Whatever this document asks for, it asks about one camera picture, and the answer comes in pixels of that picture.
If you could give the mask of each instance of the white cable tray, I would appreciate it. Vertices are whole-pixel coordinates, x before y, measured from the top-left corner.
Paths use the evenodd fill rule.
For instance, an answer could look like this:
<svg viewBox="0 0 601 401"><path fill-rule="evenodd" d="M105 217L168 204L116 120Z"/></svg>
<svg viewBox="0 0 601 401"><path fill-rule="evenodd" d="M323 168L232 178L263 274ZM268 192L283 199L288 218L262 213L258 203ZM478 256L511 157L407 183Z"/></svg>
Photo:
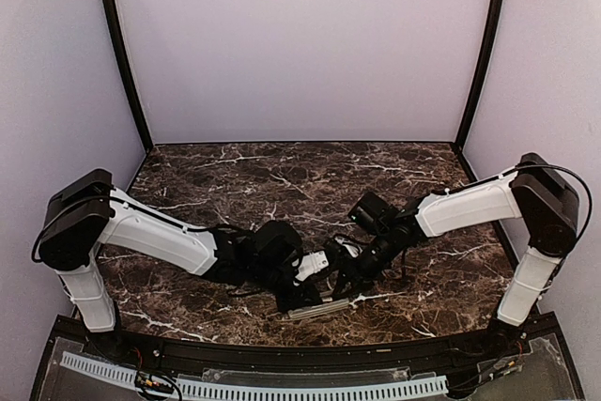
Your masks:
<svg viewBox="0 0 601 401"><path fill-rule="evenodd" d="M133 369L96 361L67 351L63 353L60 365L94 379L135 390ZM186 378L178 378L177 386L183 393L183 398L192 401L402 401L448 393L445 376L338 388L245 387ZM177 394L172 394L170 399L177 399Z"/></svg>

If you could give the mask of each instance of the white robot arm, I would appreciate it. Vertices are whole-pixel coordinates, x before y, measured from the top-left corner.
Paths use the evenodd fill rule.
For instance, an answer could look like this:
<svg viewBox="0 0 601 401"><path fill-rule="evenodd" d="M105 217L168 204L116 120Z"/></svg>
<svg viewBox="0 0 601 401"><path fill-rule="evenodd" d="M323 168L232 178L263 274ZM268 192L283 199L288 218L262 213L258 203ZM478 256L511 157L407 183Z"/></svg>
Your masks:
<svg viewBox="0 0 601 401"><path fill-rule="evenodd" d="M494 319L520 326L577 237L578 196L536 154L467 187L431 193L402 209L365 194L350 218L375 236L367 246L330 239L324 251L303 254L301 238L284 222L257 231L229 224L198 227L149 208L95 170L51 198L46 225L34 246L39 259L63 280L91 332L116 326L114 303L95 263L100 244L115 244L175 264L217 283L253 281L274 293L280 311L323 302L315 283L338 270L330 298L366 289L401 252L450 230L506 218L523 218L529 248Z"/></svg>

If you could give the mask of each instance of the dark marble tabletop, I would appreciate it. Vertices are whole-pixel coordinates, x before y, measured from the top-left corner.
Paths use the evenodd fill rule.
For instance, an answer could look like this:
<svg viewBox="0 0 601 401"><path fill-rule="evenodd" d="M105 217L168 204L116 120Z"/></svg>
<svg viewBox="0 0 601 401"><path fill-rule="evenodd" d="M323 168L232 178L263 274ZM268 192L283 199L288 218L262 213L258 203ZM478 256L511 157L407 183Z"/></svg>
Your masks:
<svg viewBox="0 0 601 401"><path fill-rule="evenodd" d="M366 239L347 212L367 190L403 206L461 183L446 144L166 145L151 151L130 195L198 225L287 220L314 250L334 233ZM99 256L127 330L234 345L364 345L482 329L512 275L489 225L431 239L407 262L409 286L395 261L354 308L290 321L269 294L231 298L227 285L114 246Z"/></svg>

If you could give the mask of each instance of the black metal edge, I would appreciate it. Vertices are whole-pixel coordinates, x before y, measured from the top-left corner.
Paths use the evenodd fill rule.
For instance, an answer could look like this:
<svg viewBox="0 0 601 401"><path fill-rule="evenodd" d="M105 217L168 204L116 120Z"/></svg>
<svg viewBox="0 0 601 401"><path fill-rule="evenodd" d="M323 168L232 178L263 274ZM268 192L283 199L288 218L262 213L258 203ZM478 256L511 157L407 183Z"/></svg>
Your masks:
<svg viewBox="0 0 601 401"><path fill-rule="evenodd" d="M477 180L477 177L474 174L473 169L471 169L470 163L466 160L465 155L463 155L463 151L461 150L461 148L459 146L457 146L456 144L452 144L451 149L455 153L457 160L459 161L459 164L461 165L461 168L466 173L468 180L470 182L475 182ZM492 224L493 229L495 229L495 234L497 235L497 239L499 239L499 243L501 244L501 246L503 247L503 250L505 251L505 254L507 255L509 264L515 270L517 268L517 264L519 263L519 259L517 258L516 250L512 246L511 241L509 240L509 237L507 237L507 233L505 232L505 229L503 228L501 222L493 221L491 224Z"/></svg>
<svg viewBox="0 0 601 401"><path fill-rule="evenodd" d="M470 93L466 102L466 107L461 118L461 124L455 138L455 145L463 149L470 134L471 124L478 108L478 101L482 94L482 88L485 84L486 72L492 55L492 48L497 35L499 17L501 16L501 5L503 0L490 0L488 5L488 14L486 16L485 32L482 37L482 45L478 54L476 71L471 81Z"/></svg>
<svg viewBox="0 0 601 401"><path fill-rule="evenodd" d="M142 110L142 104L135 87L133 75L131 73L130 60L127 55L125 48L125 41L123 39L123 33L121 31L121 25L119 23L119 16L116 9L115 0L102 0L104 5L104 14L106 16L106 23L109 27L109 34L111 35L111 41L113 42L113 51L115 52L116 63L119 67L119 73L121 74L121 81L125 89L125 94L128 98L128 104L130 105L131 114L135 122L135 127L142 140L142 145L146 152L153 148L152 138L150 136L150 130L144 118L144 111Z"/></svg>
<svg viewBox="0 0 601 401"><path fill-rule="evenodd" d="M452 141L409 141L409 140L250 140L250 141L191 141L184 143L156 143L155 146L193 146L193 145L252 145L252 144L294 144L294 143L405 143L416 145L447 145L452 146Z"/></svg>
<svg viewBox="0 0 601 401"><path fill-rule="evenodd" d="M563 360L565 361L565 366L567 367L567 372L570 375L572 387L574 387L574 392L576 392L576 398L585 400L586 397L584 396L584 389L582 389L582 383L580 382L580 377L578 376L578 370L574 364L574 359L572 358L572 353L570 353L570 349L567 346L565 337L563 334L556 335L557 341L560 344L560 350L562 351Z"/></svg>
<svg viewBox="0 0 601 401"><path fill-rule="evenodd" d="M567 365L571 365L570 377L577 390L579 379L565 345L562 330L553 312L532 316L524 325L528 339L555 333L562 345ZM368 371L409 367L413 375L436 372L447 377L475 371L482 358L461 357L446 352L457 344L479 342L485 331L464 332L439 338L394 342L381 345L354 347L254 347L216 345L200 342L161 338L135 332L123 332L126 340L138 344L149 343L150 348L162 350L160 369L177 374L201 375L207 369L259 371L274 373L323 373ZM80 321L58 316L51 333L51 340L63 336L85 343L85 328ZM93 347L87 352L97 354ZM46 366L40 363L37 375L38 388Z"/></svg>

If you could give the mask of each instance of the lavender wall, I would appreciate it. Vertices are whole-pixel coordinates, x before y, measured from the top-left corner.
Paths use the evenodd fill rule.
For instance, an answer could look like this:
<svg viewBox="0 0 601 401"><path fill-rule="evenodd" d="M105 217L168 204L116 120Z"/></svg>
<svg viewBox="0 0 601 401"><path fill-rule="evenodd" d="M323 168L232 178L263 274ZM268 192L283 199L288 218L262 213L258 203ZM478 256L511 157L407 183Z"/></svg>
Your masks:
<svg viewBox="0 0 601 401"><path fill-rule="evenodd" d="M482 177L534 150L581 174L598 205L600 96L601 0L505 0L467 157ZM581 200L584 214L584 194ZM506 227L516 247L524 249L526 231L515 223ZM599 242L595 214L541 303L559 316L587 399L601 399Z"/></svg>
<svg viewBox="0 0 601 401"><path fill-rule="evenodd" d="M452 140L488 0L118 0L158 143Z"/></svg>
<svg viewBox="0 0 601 401"><path fill-rule="evenodd" d="M0 397L28 399L70 311L29 260L48 198L99 166L126 186L142 158L101 0L0 0Z"/></svg>

